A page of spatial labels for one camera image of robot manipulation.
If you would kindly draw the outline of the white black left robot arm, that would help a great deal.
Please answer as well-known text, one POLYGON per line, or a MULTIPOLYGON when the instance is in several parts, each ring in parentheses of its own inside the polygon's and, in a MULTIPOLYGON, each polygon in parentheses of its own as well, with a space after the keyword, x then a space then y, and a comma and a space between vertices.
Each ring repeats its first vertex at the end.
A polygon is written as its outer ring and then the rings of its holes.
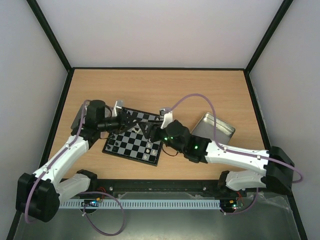
POLYGON ((90 188, 91 178, 77 173, 66 183, 63 176, 72 165, 101 138, 101 134, 120 134, 139 121, 122 107, 110 108, 102 100, 85 100, 63 147, 32 174, 23 173, 17 181, 16 210, 30 224, 50 221, 61 203, 90 188))

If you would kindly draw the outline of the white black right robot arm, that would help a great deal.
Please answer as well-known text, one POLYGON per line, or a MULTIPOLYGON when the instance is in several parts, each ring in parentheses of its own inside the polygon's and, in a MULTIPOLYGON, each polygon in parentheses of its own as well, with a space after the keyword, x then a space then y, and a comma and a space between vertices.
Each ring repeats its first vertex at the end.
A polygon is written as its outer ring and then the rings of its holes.
POLYGON ((251 150, 219 144, 212 139, 192 135, 178 120, 166 127, 159 121, 141 121, 139 127, 150 142, 161 141, 193 163, 225 164, 242 171, 224 171, 218 191, 229 196, 247 188, 266 188, 280 195, 292 193, 294 163, 282 148, 251 150))

